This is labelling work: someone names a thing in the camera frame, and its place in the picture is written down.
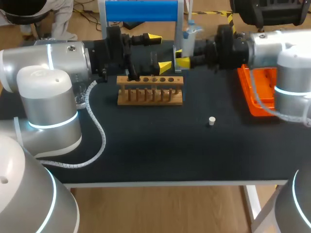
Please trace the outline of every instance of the orange tray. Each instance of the orange tray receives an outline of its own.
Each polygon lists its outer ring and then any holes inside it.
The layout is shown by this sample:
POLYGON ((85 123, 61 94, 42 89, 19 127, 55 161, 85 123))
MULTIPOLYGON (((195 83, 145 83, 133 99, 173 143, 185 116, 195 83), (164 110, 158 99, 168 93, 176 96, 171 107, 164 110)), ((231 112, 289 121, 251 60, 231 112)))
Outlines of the orange tray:
MULTIPOLYGON (((238 68, 239 79, 248 104, 249 111, 255 117, 271 116, 257 103, 253 92, 252 83, 247 65, 238 68)), ((269 109, 274 110, 274 87, 276 85, 276 69, 255 69, 253 70, 256 89, 260 100, 269 109)))

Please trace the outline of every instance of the white pants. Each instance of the white pants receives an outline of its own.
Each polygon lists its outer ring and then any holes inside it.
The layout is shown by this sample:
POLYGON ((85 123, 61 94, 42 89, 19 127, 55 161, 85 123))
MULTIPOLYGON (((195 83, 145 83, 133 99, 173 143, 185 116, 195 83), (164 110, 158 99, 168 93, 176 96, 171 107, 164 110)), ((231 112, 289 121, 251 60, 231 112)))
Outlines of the white pants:
MULTIPOLYGON (((69 19, 72 15, 73 0, 47 0, 44 7, 33 16, 44 14, 50 10, 54 11, 54 23, 52 24, 52 37, 57 40, 77 40, 76 34, 67 32, 69 19)), ((22 33, 31 31, 29 25, 21 25, 22 33)))

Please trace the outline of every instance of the small white cap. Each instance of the small white cap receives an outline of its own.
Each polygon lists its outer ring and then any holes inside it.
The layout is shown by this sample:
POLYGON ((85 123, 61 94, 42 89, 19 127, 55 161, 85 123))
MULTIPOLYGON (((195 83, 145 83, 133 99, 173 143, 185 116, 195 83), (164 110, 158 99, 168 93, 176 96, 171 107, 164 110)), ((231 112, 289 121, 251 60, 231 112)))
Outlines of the small white cap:
POLYGON ((211 116, 211 117, 208 119, 208 121, 209 121, 209 125, 214 125, 214 124, 215 124, 215 121, 216 121, 216 118, 213 117, 213 116, 211 116))
POLYGON ((42 66, 22 68, 17 74, 19 94, 29 99, 44 99, 60 95, 71 88, 69 75, 58 69, 42 66))

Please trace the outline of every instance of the wooden peg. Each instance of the wooden peg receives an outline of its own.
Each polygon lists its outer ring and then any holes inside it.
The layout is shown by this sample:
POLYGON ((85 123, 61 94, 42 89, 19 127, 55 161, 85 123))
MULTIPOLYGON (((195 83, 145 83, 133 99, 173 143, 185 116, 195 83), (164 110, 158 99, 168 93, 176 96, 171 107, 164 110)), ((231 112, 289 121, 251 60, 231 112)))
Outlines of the wooden peg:
POLYGON ((121 93, 122 93, 122 96, 124 97, 125 96, 125 85, 121 85, 121 93))
POLYGON ((179 89, 180 89, 180 86, 177 86, 177 87, 176 87, 176 90, 175 90, 175 94, 178 94, 178 93, 179 93, 179 89))
POLYGON ((145 88, 145 101, 147 101, 147 98, 148 98, 148 89, 145 88))
POLYGON ((136 88, 136 101, 139 100, 139 88, 136 88))
POLYGON ((128 89, 128 101, 131 101, 131 92, 132 92, 132 90, 128 89))
POLYGON ((173 89, 170 88, 170 92, 169 92, 169 102, 172 100, 172 92, 173 92, 173 89))
POLYGON ((156 90, 152 89, 152 101, 156 100, 156 90))
POLYGON ((164 90, 161 89, 161 101, 163 101, 163 97, 164 97, 164 90))

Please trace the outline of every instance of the metal frame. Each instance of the metal frame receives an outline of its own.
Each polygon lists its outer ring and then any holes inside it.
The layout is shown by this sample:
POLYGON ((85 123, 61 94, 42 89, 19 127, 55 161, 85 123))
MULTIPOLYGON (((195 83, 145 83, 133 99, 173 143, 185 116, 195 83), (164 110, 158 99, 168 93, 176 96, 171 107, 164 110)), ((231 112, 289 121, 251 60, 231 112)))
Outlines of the metal frame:
POLYGON ((280 229, 276 222, 275 204, 276 198, 280 192, 280 188, 277 188, 270 199, 267 201, 263 209, 258 213, 251 224, 252 233, 264 233, 271 225, 276 228, 277 233, 280 233, 280 229))
MULTIPOLYGON (((184 0, 176 0, 177 1, 177 21, 175 23, 175 38, 174 38, 174 45, 173 45, 173 55, 174 55, 174 65, 175 71, 181 72, 181 70, 176 65, 176 57, 175 52, 177 50, 182 49, 182 42, 183 42, 183 15, 184 15, 184 0)), ((98 0, 98 7, 100 11, 100 21, 102 25, 102 37, 103 39, 107 38, 107 31, 106 28, 109 26, 109 22, 107 22, 106 17, 106 0, 98 0)))
POLYGON ((283 185, 287 181, 167 181, 167 182, 113 182, 113 183, 65 183, 69 188, 100 188, 100 187, 153 187, 153 186, 220 186, 220 185, 283 185))
POLYGON ((191 20, 192 16, 192 6, 193 6, 193 0, 185 0, 187 11, 188 11, 188 21, 191 20))
POLYGON ((154 186, 221 186, 236 185, 244 187, 247 208, 251 219, 252 233, 264 233, 270 225, 274 224, 277 233, 280 233, 276 223, 274 204, 279 194, 277 189, 266 205, 261 209, 255 185, 284 185, 286 180, 275 181, 181 181, 181 182, 119 182, 119 183, 67 183, 66 188, 99 188, 99 187, 154 187, 154 186))

